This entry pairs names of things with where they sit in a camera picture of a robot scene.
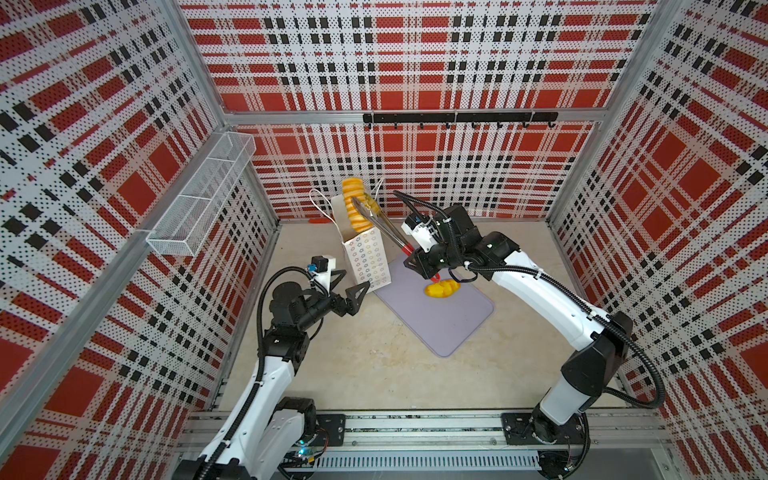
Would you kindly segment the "red-handled steel tongs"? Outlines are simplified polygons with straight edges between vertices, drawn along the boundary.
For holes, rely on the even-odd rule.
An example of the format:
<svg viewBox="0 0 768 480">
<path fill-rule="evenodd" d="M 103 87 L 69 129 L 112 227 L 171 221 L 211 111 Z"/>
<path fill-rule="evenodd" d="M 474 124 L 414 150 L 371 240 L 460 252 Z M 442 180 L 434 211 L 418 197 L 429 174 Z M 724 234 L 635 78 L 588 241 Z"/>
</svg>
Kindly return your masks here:
<svg viewBox="0 0 768 480">
<path fill-rule="evenodd" d="M 361 216 L 371 222 L 385 236 L 392 240 L 403 253 L 407 256 L 414 253 L 414 247 L 405 239 L 403 234 L 396 232 L 394 224 L 381 212 L 381 210 L 375 211 L 367 203 L 362 202 L 358 197 L 352 197 L 351 202 Z"/>
</svg>

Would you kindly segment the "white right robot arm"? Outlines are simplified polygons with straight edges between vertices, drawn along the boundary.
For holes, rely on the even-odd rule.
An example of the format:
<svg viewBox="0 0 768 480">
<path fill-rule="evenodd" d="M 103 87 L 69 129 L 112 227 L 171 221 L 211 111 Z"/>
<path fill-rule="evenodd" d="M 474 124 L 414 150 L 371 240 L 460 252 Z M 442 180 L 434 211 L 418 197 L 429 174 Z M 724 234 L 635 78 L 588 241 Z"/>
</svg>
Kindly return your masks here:
<svg viewBox="0 0 768 480">
<path fill-rule="evenodd" d="M 417 243 L 404 265 L 425 279 L 462 267 L 469 282 L 480 278 L 512 293 L 546 320 L 572 347 L 555 384 L 531 412 L 526 433 L 545 445 L 557 443 L 569 425 L 587 426 L 586 411 L 602 395 L 634 407 L 660 408 L 667 391 L 658 367 L 632 338 L 633 321 L 623 312 L 609 313 L 565 287 L 540 268 L 512 239 L 486 235 L 465 208 L 446 208 L 402 191 L 395 197 L 409 209 L 402 228 Z M 610 387 L 629 354 L 650 376 L 654 394 L 641 400 Z"/>
</svg>

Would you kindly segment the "white flowered paper bag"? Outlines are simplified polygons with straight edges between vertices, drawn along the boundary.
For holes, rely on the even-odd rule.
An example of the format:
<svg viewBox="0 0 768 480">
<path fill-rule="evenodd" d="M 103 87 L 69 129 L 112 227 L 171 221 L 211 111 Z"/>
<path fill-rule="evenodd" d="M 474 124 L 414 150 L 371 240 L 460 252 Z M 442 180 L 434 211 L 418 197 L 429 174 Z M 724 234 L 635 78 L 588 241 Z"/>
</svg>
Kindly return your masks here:
<svg viewBox="0 0 768 480">
<path fill-rule="evenodd" d="M 333 197 L 312 188 L 308 197 L 312 205 L 336 227 L 347 265 L 357 282 L 369 281 L 372 291 L 389 285 L 391 275 L 382 232 L 354 204 L 357 200 L 367 207 L 371 200 L 363 180 L 357 177 L 344 179 L 341 193 Z"/>
</svg>

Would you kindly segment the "large spiral fake bread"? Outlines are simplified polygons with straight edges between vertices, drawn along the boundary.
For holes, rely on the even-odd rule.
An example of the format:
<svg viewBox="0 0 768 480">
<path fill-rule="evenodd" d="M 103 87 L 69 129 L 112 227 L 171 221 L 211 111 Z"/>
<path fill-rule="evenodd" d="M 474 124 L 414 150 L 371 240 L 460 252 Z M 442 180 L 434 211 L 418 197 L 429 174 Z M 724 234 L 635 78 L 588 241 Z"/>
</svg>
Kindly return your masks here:
<svg viewBox="0 0 768 480">
<path fill-rule="evenodd" d="M 371 230 L 374 224 L 369 220 L 367 191 L 361 178 L 350 177 L 342 181 L 342 195 L 350 222 L 356 233 Z"/>
</svg>

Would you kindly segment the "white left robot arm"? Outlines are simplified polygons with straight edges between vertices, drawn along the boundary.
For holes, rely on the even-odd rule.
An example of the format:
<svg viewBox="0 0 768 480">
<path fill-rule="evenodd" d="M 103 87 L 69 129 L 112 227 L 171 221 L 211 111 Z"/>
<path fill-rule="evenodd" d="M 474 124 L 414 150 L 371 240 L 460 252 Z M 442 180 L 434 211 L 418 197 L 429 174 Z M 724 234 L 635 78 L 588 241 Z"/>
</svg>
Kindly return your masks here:
<svg viewBox="0 0 768 480">
<path fill-rule="evenodd" d="M 223 426 L 194 460 L 183 460 L 175 479 L 269 479 L 295 445 L 316 436 L 313 400 L 286 396 L 312 337 L 334 314 L 356 315 L 371 284 L 344 294 L 335 287 L 346 275 L 332 257 L 315 256 L 307 267 L 279 269 L 266 282 L 256 306 L 257 353 L 253 373 Z"/>
</svg>

